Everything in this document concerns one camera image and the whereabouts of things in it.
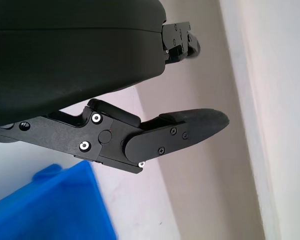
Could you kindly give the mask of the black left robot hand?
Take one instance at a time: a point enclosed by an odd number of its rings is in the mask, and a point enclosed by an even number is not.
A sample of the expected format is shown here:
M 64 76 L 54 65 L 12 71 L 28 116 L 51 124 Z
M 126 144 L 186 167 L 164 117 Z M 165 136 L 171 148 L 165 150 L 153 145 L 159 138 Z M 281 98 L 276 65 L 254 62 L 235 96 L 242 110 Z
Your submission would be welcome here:
M 0 143 L 25 142 L 130 173 L 229 124 L 215 109 L 141 119 L 98 96 L 194 58 L 189 22 L 158 0 L 0 0 Z

